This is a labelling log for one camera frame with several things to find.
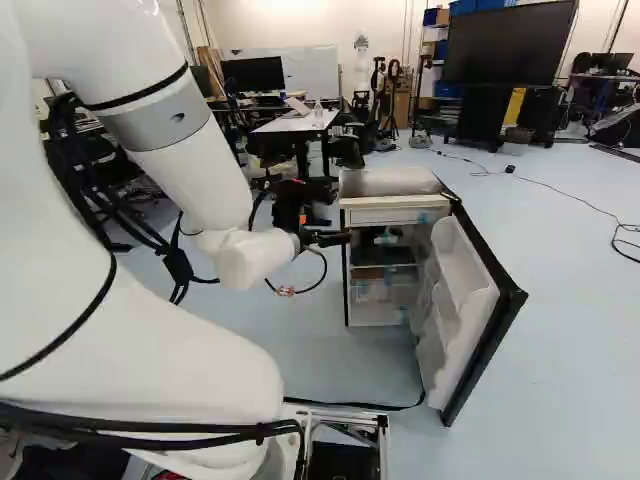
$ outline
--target plastic bottle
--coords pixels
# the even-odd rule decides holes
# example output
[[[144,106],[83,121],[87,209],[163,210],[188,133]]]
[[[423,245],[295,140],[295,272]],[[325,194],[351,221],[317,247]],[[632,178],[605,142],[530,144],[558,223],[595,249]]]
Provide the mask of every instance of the plastic bottle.
[[[316,102],[316,105],[313,107],[313,126],[314,128],[324,126],[324,121],[322,120],[322,104],[320,102]]]

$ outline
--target monitor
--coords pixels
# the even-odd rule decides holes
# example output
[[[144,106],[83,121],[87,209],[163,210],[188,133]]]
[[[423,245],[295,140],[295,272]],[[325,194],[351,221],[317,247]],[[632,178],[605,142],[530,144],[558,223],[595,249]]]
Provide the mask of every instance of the monitor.
[[[591,66],[604,70],[613,61],[613,53],[592,53]]]
[[[614,53],[611,63],[616,70],[626,70],[631,60],[633,60],[633,53]]]
[[[574,12],[571,0],[454,16],[442,81],[469,86],[550,86]]]
[[[225,85],[233,79],[238,92],[283,90],[284,73],[280,57],[249,58],[222,62]]]

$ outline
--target office chair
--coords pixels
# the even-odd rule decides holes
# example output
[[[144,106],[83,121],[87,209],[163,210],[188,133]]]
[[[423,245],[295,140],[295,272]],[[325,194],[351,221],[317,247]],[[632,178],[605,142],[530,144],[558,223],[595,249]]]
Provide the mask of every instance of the office chair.
[[[336,158],[339,167],[354,170],[364,168],[362,157],[365,124],[351,113],[340,113],[335,118],[329,140],[329,156]]]

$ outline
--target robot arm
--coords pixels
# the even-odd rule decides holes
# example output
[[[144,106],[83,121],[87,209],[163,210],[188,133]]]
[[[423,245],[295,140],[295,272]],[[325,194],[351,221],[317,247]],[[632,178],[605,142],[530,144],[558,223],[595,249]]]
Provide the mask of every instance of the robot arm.
[[[246,181],[156,1],[0,1],[0,31],[8,72],[0,76],[0,401],[118,421],[255,425],[280,418],[275,361],[211,319],[160,299],[118,266],[64,203],[30,116],[31,76],[67,80],[184,210],[185,227],[204,231],[198,244],[225,284],[244,288],[294,258],[296,235],[245,231],[252,203]],[[62,346],[12,373],[91,305]],[[133,453],[189,478],[246,480],[268,448],[246,441]]]
[[[300,253],[296,235],[246,231],[251,192],[156,0],[14,3],[34,75],[72,86],[201,232],[223,285],[246,289]]]

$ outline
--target laptop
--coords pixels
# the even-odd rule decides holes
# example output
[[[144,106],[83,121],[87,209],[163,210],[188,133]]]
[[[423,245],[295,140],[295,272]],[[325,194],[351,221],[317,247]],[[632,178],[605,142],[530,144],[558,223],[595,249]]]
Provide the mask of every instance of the laptop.
[[[285,103],[293,108],[293,110],[285,113],[283,115],[284,118],[304,118],[313,112],[313,110],[295,97],[287,98]]]

